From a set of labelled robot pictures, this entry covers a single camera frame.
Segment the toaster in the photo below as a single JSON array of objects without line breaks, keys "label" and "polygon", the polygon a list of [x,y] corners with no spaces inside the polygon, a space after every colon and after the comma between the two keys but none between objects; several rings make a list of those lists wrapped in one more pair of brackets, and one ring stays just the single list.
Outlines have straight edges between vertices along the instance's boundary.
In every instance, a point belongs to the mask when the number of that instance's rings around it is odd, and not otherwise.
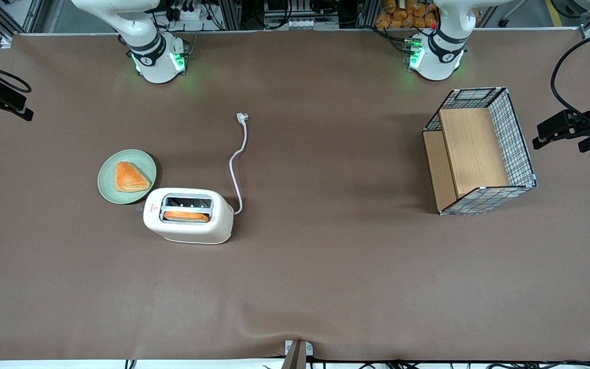
[{"label": "toaster", "polygon": [[234,210],[215,191],[156,189],[147,197],[142,219],[168,241],[213,244],[231,237]]}]

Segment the pastry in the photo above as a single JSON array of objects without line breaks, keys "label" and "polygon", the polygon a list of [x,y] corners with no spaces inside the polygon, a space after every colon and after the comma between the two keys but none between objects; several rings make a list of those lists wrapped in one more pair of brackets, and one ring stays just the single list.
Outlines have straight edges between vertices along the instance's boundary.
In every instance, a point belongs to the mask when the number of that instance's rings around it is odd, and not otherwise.
[{"label": "pastry", "polygon": [[436,16],[433,13],[425,14],[425,27],[431,28],[434,23],[436,23]]},{"label": "pastry", "polygon": [[479,26],[479,24],[482,23],[482,14],[477,8],[473,8],[473,14],[475,15],[475,24]]},{"label": "pastry", "polygon": [[150,189],[150,182],[128,161],[115,166],[115,188],[119,192],[140,192]]},{"label": "pastry", "polygon": [[423,16],[425,13],[425,4],[419,3],[416,0],[409,0],[407,2],[407,13],[413,16]]},{"label": "pastry", "polygon": [[404,9],[398,9],[393,13],[393,21],[403,21],[404,19],[407,19],[407,11]]},{"label": "pastry", "polygon": [[413,25],[414,17],[412,16],[407,16],[407,18],[402,21],[402,28],[411,28]]},{"label": "pastry", "polygon": [[425,20],[423,18],[415,17],[414,18],[414,27],[415,28],[424,28],[425,27]]},{"label": "pastry", "polygon": [[202,213],[190,212],[164,212],[165,220],[176,220],[178,222],[208,222],[208,216]]},{"label": "pastry", "polygon": [[388,28],[389,24],[391,24],[390,14],[383,14],[382,13],[377,16],[377,20],[375,21],[375,27]]},{"label": "pastry", "polygon": [[395,0],[384,0],[382,7],[388,14],[393,14],[397,10],[397,3]]}]

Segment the plate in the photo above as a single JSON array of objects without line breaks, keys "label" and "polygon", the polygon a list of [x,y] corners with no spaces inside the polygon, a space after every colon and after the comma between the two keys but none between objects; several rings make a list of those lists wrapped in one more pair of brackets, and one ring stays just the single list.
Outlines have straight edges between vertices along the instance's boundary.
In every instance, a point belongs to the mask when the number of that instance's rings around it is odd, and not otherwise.
[{"label": "plate", "polygon": [[[115,167],[120,161],[128,161],[150,182],[150,188],[140,192],[119,192],[115,187]],[[132,203],[143,198],[154,186],[156,163],[145,151],[129,149],[113,154],[101,166],[97,176],[97,187],[103,198],[112,203]]]}]

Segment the bread slice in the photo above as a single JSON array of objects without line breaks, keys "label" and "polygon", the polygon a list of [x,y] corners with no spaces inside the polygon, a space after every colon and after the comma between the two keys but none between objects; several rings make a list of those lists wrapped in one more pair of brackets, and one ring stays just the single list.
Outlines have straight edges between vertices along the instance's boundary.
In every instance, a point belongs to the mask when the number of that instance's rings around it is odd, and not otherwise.
[{"label": "bread slice", "polygon": [[208,216],[202,213],[190,212],[165,212],[163,218],[166,220],[176,220],[178,222],[208,222]]},{"label": "bread slice", "polygon": [[140,192],[150,189],[150,182],[128,161],[115,167],[115,188],[119,192]]}]

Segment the wooden shelf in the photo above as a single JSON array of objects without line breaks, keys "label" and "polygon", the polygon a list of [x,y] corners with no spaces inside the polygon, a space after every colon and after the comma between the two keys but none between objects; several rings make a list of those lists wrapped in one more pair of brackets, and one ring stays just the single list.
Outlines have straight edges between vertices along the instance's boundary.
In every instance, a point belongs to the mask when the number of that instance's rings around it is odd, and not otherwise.
[{"label": "wooden shelf", "polygon": [[456,198],[477,187],[509,186],[489,110],[443,109],[438,114]]},{"label": "wooden shelf", "polygon": [[425,131],[422,138],[425,141],[436,208],[441,212],[457,200],[445,140],[441,131]]}]

